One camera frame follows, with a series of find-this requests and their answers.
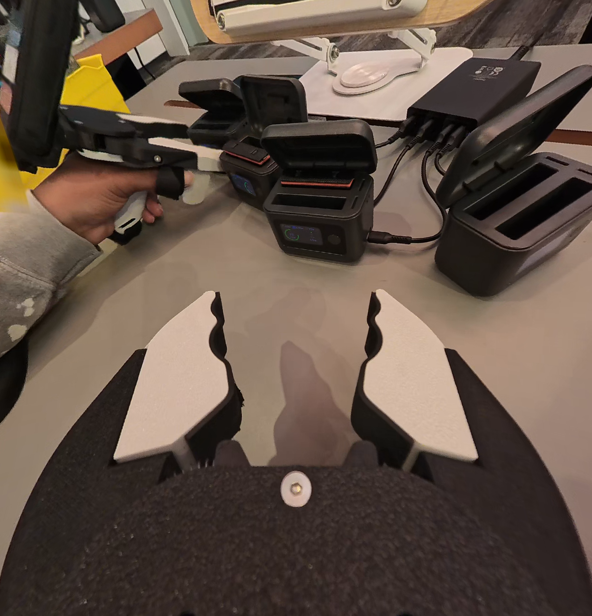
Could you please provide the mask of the black battery charging case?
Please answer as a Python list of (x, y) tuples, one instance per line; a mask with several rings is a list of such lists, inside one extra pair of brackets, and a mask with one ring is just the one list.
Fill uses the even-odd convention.
[[(263, 203), (286, 254), (351, 264), (361, 259), (374, 225), (377, 150), (361, 119), (275, 124), (261, 145), (281, 168)], [(280, 179), (354, 179), (349, 190), (281, 187)]]
[[(243, 75), (239, 83), (244, 101), (248, 127), (245, 136), (237, 141), (261, 145), (263, 131), (275, 124), (306, 123), (307, 99), (302, 83), (289, 76)], [(281, 168), (271, 157), (262, 166), (220, 156), (223, 172), (242, 202), (262, 211), (281, 175)]]
[(567, 247), (592, 221), (592, 166), (535, 150), (592, 88), (575, 67), (471, 132), (439, 183), (448, 217), (439, 271), (494, 296)]
[(183, 82), (179, 95), (203, 110), (187, 130), (190, 141), (222, 150), (247, 132), (248, 120), (241, 89), (226, 78)]

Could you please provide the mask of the person's left hand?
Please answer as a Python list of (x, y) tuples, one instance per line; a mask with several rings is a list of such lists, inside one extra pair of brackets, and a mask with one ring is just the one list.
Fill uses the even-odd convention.
[(33, 191), (61, 224), (98, 246), (114, 232), (115, 219), (129, 198), (146, 192), (142, 220), (163, 216), (156, 194), (157, 169), (132, 169), (70, 153)]

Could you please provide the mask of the person's left forearm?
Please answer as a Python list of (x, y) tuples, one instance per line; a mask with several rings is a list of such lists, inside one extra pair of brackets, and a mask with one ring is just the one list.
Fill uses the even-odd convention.
[(28, 209), (0, 212), (0, 358), (102, 255), (65, 227), (30, 190)]

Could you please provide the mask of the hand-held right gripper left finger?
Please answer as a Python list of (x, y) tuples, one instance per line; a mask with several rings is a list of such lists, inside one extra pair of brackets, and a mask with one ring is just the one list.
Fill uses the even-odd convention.
[(145, 348), (116, 463), (161, 453), (179, 465), (211, 465), (219, 443), (240, 430), (243, 396), (226, 359), (219, 292), (207, 291)]

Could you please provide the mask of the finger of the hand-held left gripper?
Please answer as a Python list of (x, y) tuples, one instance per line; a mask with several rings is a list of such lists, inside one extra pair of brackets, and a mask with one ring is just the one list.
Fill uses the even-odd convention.
[(188, 139), (188, 125), (152, 116), (117, 113), (118, 131), (116, 138), (143, 139), (153, 138)]
[(222, 172), (220, 156), (223, 151), (220, 149), (167, 137), (152, 137), (148, 139), (148, 143), (154, 148), (153, 151), (162, 157), (163, 165), (180, 167), (186, 171)]

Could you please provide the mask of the wooden edged table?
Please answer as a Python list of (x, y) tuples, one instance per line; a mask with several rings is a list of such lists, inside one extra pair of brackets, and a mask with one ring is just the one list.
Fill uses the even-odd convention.
[(90, 26), (85, 40), (73, 45), (72, 56), (81, 62), (84, 58), (100, 55), (107, 65), (155, 35), (160, 36), (169, 56), (189, 54), (189, 45), (169, 3), (160, 1), (143, 10), (127, 12), (124, 17), (125, 25), (110, 33), (100, 33)]

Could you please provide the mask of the yellow plastic bin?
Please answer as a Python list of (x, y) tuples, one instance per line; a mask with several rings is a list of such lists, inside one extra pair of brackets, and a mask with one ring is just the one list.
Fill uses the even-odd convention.
[[(100, 54), (83, 58), (78, 64), (65, 79), (61, 104), (130, 111)], [(23, 193), (37, 187), (57, 166), (39, 167), (36, 173), (19, 171), (0, 119), (0, 212), (26, 210), (28, 199)]]

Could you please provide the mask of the black charging hub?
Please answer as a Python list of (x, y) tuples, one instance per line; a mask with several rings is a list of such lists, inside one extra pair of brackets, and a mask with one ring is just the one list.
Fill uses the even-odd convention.
[(450, 124), (473, 130), (522, 101), (540, 67), (531, 60), (469, 58), (408, 108), (409, 128), (432, 119), (434, 131)]

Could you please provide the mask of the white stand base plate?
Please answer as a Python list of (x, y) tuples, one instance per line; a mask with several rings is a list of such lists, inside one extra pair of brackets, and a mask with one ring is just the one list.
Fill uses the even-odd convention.
[(310, 68), (300, 81), (311, 115), (359, 118), (380, 125), (397, 123), (405, 120), (413, 103), (471, 57), (473, 51), (464, 47), (437, 49), (418, 72), (399, 76), (381, 89), (357, 96), (336, 93), (333, 89), (335, 77), (328, 73), (323, 62)]

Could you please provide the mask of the black battery orange rim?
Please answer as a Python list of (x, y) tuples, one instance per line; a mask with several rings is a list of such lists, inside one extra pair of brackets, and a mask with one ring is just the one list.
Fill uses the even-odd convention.
[(348, 180), (325, 180), (322, 179), (280, 179), (281, 187), (294, 189), (325, 189), (325, 190), (349, 190), (354, 184), (354, 179)]
[(230, 141), (224, 145), (223, 152), (256, 166), (262, 166), (271, 159), (268, 151), (259, 144), (246, 141)]

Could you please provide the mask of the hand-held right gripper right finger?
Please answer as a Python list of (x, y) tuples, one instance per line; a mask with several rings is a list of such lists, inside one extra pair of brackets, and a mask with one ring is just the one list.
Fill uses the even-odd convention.
[(476, 462), (477, 446), (439, 337), (383, 289), (370, 295), (367, 324), (350, 419), (372, 446), (377, 466), (410, 471), (427, 453)]

